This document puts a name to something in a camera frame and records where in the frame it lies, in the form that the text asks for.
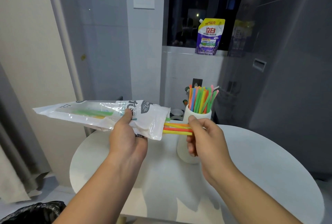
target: tabletop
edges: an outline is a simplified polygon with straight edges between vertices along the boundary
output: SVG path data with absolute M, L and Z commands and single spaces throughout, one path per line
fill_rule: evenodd
M 320 223 L 321 192 L 309 172 L 286 150 L 247 129 L 219 125 L 237 168 L 304 224 Z M 77 193 L 109 152 L 109 132 L 95 131 L 78 147 L 70 165 Z M 121 214 L 191 224 L 237 223 L 204 179 L 200 164 L 176 153 L 177 135 L 148 140 L 148 151 Z

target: window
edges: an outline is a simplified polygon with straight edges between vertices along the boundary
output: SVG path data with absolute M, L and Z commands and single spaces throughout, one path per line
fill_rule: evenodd
M 196 47 L 199 20 L 225 19 L 218 50 L 228 50 L 241 0 L 169 0 L 167 45 Z

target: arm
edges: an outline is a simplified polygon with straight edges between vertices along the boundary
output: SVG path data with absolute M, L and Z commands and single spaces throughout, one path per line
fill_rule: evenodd
M 110 153 L 69 202 L 55 224 L 116 223 L 146 156 L 147 139 L 136 138 L 126 109 L 110 134 Z
M 301 224 L 282 205 L 243 175 L 232 162 L 223 131 L 209 119 L 189 117 L 194 136 L 190 153 L 201 158 L 205 179 L 217 190 L 240 224 Z

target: garbage bag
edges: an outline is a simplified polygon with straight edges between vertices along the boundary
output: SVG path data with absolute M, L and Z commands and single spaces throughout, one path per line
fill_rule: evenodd
M 66 207 L 63 201 L 25 206 L 0 220 L 0 224 L 51 224 Z

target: forearm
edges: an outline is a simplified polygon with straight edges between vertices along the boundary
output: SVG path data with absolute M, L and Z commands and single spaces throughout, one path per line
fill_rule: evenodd
M 55 223 L 115 223 L 134 186 L 141 163 L 109 155 Z
M 217 176 L 215 188 L 240 224 L 301 224 L 236 168 Z

